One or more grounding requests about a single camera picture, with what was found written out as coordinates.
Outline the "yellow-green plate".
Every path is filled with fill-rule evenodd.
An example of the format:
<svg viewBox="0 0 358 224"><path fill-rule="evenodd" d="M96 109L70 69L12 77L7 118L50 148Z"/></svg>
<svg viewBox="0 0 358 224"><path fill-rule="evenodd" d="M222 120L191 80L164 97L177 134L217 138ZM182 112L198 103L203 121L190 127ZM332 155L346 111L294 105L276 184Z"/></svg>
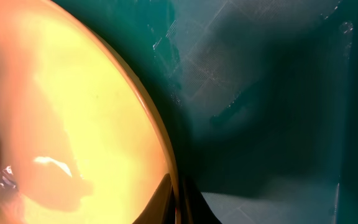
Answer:
<svg viewBox="0 0 358 224"><path fill-rule="evenodd" d="M181 223L150 96L51 1L0 1L0 223Z"/></svg>

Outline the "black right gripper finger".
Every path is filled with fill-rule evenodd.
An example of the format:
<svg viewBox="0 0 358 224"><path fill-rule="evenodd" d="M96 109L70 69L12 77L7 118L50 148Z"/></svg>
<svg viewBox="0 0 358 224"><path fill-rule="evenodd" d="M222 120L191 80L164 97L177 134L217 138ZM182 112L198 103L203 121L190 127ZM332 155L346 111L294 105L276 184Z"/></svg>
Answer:
<svg viewBox="0 0 358 224"><path fill-rule="evenodd" d="M221 224L191 178L182 179L179 190L177 200L170 176L164 175L134 224Z"/></svg>

